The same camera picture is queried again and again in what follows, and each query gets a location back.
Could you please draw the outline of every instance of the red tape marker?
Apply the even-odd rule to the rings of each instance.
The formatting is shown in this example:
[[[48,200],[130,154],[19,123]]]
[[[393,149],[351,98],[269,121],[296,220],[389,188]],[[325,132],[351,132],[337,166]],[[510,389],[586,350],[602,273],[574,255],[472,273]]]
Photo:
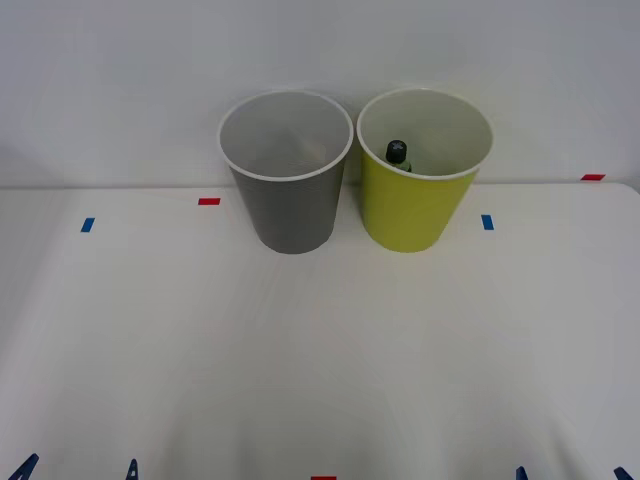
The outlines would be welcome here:
[[[198,205],[220,205],[219,198],[201,198],[198,200]]]
[[[599,182],[603,178],[604,178],[604,174],[602,173],[588,173],[584,177],[582,177],[580,180],[582,180],[583,182]]]

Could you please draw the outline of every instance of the white table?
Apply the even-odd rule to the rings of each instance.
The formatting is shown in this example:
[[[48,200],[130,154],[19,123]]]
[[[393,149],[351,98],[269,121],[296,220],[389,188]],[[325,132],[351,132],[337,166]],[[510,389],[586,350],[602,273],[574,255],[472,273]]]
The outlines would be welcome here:
[[[284,256],[234,189],[0,191],[0,478],[640,478],[637,193],[473,186],[419,254],[354,198]]]

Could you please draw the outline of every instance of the plastic cup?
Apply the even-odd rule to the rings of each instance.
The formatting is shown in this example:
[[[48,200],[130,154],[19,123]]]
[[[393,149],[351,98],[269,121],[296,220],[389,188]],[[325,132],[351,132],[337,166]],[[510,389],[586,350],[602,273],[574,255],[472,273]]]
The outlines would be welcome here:
[[[344,108],[304,91],[258,95],[227,113],[218,142],[265,245],[297,254],[329,239],[353,142]]]
[[[491,127],[459,98],[428,89],[371,100],[357,124],[363,148],[363,221],[389,250],[418,252],[444,231],[491,150]],[[384,159],[392,140],[407,144],[411,173]]]

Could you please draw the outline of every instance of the bottle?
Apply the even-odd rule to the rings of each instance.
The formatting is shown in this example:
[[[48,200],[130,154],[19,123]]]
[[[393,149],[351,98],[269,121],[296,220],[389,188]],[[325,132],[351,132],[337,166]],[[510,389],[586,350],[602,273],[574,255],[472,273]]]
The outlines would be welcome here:
[[[387,145],[387,162],[400,170],[411,172],[411,163],[407,160],[407,144],[402,140],[392,140]]]

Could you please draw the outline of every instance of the white cup rim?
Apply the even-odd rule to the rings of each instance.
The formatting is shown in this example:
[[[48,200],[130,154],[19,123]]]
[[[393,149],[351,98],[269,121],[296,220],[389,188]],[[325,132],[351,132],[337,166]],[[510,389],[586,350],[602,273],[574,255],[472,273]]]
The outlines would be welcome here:
[[[248,103],[250,103],[250,102],[252,102],[252,101],[254,101],[254,100],[258,99],[258,98],[267,97],[269,95],[278,95],[278,94],[281,94],[281,93],[301,93],[301,94],[304,94],[304,95],[309,95],[311,97],[321,98],[325,102],[328,102],[331,105],[333,105],[334,107],[336,107],[344,115],[344,118],[347,121],[347,125],[349,126],[349,139],[347,140],[347,144],[344,147],[344,149],[342,150],[342,152],[331,163],[328,163],[327,165],[325,165],[322,168],[319,168],[318,170],[313,170],[312,172],[308,172],[308,173],[305,173],[303,175],[295,175],[295,176],[291,176],[291,177],[270,177],[270,176],[266,176],[266,175],[259,175],[257,173],[252,173],[252,172],[250,172],[248,170],[245,170],[242,167],[239,167],[238,165],[233,163],[229,159],[229,157],[227,157],[226,153],[224,153],[224,150],[222,149],[221,135],[222,135],[222,129],[224,128],[224,125],[227,122],[227,120],[229,119],[229,117],[231,117],[231,115],[233,115],[238,109],[240,109],[244,105],[246,105],[246,104],[248,104]],[[229,165],[229,167],[234,169],[236,172],[241,173],[242,175],[245,175],[247,177],[253,178],[255,180],[262,180],[262,181],[266,181],[266,182],[296,182],[296,181],[299,181],[299,180],[305,180],[307,178],[311,178],[311,177],[315,177],[317,175],[320,175],[320,174],[326,172],[327,170],[331,170],[333,167],[335,167],[337,164],[339,164],[342,161],[342,159],[349,152],[349,149],[351,148],[351,145],[353,144],[353,137],[354,137],[353,122],[351,121],[351,117],[349,116],[347,111],[344,109],[344,107],[342,105],[340,105],[338,102],[336,102],[334,99],[329,98],[326,95],[322,95],[320,93],[312,92],[312,91],[309,91],[309,90],[281,89],[281,90],[270,90],[268,92],[259,93],[258,95],[253,95],[253,96],[251,96],[249,98],[245,98],[244,100],[242,100],[238,104],[236,104],[234,107],[232,107],[227,113],[225,113],[225,115],[222,117],[222,120],[220,121],[220,124],[218,125],[217,147],[218,147],[218,152],[222,155],[222,158],[224,158],[224,161],[226,162],[226,164]]]
[[[419,175],[417,173],[405,172],[404,170],[400,170],[399,168],[392,167],[387,162],[385,162],[384,160],[380,159],[375,153],[373,153],[373,151],[371,151],[371,149],[367,146],[366,142],[364,141],[364,139],[362,137],[362,118],[367,113],[367,110],[369,110],[369,108],[372,105],[374,105],[375,103],[377,103],[379,100],[382,100],[383,98],[389,97],[391,95],[396,95],[398,93],[404,93],[404,92],[418,92],[418,91],[428,91],[428,92],[433,92],[433,93],[437,93],[437,94],[440,94],[440,95],[444,95],[444,96],[447,96],[447,97],[454,98],[456,100],[459,100],[459,101],[465,103],[467,106],[469,106],[470,108],[472,108],[473,110],[475,110],[476,112],[478,112],[480,114],[480,116],[487,122],[487,125],[489,126],[489,132],[491,133],[491,143],[489,144],[489,150],[488,150],[487,154],[484,156],[484,158],[482,160],[480,160],[478,163],[476,163],[471,168],[468,168],[468,169],[466,169],[466,170],[464,170],[462,172],[453,173],[451,175]],[[396,173],[398,175],[402,175],[404,177],[415,178],[417,180],[431,180],[431,181],[436,180],[436,181],[440,181],[440,180],[454,180],[456,178],[466,177],[470,173],[476,172],[477,170],[480,169],[482,164],[489,157],[489,152],[491,151],[491,147],[493,145],[493,128],[491,126],[491,123],[482,114],[482,112],[480,112],[480,110],[478,110],[471,102],[469,102],[467,99],[465,99],[463,97],[460,97],[458,95],[452,95],[450,93],[445,93],[445,92],[441,92],[439,90],[434,90],[432,88],[426,88],[426,87],[398,88],[396,90],[391,90],[390,92],[385,92],[385,93],[383,93],[381,95],[378,95],[377,97],[369,100],[369,102],[365,105],[365,107],[360,112],[360,115],[358,115],[358,121],[356,123],[356,131],[357,131],[357,134],[358,134],[358,141],[360,142],[360,145],[362,146],[364,151],[367,153],[367,155],[369,155],[375,162],[377,162],[382,167],[386,168],[387,170],[389,170],[389,171],[391,171],[393,173]]]

